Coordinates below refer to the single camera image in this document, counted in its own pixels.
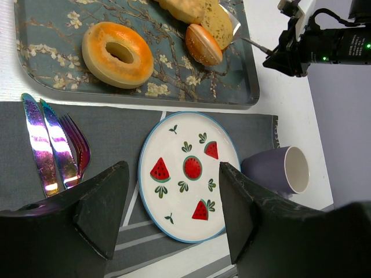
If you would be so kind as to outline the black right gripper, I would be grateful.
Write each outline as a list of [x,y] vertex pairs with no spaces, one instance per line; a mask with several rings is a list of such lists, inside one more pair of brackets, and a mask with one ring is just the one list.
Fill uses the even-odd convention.
[[347,20],[327,8],[315,8],[300,36],[295,29],[298,19],[289,18],[264,67],[304,77],[311,64],[370,64],[370,1],[352,1]]

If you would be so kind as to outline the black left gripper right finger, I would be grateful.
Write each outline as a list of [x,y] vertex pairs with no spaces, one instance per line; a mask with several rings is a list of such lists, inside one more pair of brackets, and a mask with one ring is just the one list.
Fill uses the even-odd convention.
[[239,277],[369,277],[370,203],[324,212],[297,204],[220,163],[231,262]]

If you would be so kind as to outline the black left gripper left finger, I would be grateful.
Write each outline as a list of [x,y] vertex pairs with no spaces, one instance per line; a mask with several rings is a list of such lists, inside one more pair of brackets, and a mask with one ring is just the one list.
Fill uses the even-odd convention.
[[129,187],[120,161],[79,185],[1,211],[2,277],[103,277]]

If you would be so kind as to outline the metal spatula with wooden handle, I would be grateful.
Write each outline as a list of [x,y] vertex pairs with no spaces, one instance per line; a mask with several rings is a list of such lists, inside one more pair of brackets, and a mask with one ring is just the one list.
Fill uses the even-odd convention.
[[233,27],[233,37],[232,37],[232,42],[230,44],[233,44],[234,42],[236,42],[237,40],[241,39],[241,40],[244,40],[246,42],[248,42],[249,44],[255,46],[256,48],[260,49],[263,53],[265,53],[268,57],[271,57],[274,52],[270,49],[267,49],[266,47],[262,46],[262,45],[259,45],[258,43],[252,41],[250,38],[245,38],[242,36],[242,25],[241,23],[238,21],[238,19],[231,13],[227,10],[227,8],[225,8],[223,5],[219,5],[227,14],[228,14],[228,17],[232,23],[232,27]]

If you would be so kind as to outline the toast bread slice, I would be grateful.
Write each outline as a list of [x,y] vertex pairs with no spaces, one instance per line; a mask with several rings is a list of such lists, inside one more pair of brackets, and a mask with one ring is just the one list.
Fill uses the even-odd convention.
[[233,27],[228,14],[219,5],[218,0],[205,1],[205,15],[201,22],[205,28],[217,41],[220,49],[228,47],[233,37]]

